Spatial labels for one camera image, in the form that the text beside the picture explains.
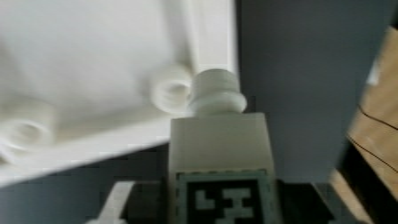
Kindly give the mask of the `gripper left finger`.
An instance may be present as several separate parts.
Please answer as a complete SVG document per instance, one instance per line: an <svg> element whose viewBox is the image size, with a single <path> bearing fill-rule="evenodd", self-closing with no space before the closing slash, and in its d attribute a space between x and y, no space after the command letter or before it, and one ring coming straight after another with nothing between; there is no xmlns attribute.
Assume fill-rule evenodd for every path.
<svg viewBox="0 0 398 224"><path fill-rule="evenodd" d="M134 186L134 181L120 181L114 184L100 215L86 222L86 224L129 224L127 220L122 218L122 215Z"/></svg>

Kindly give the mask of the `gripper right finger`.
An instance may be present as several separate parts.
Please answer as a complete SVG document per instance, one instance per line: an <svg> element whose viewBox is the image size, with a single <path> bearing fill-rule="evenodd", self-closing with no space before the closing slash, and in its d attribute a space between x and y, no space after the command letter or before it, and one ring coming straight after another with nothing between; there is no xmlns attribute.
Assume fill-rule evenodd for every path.
<svg viewBox="0 0 398 224"><path fill-rule="evenodd" d="M329 183L317 183L315 189L333 214L328 224L374 224L372 221L354 215L333 185Z"/></svg>

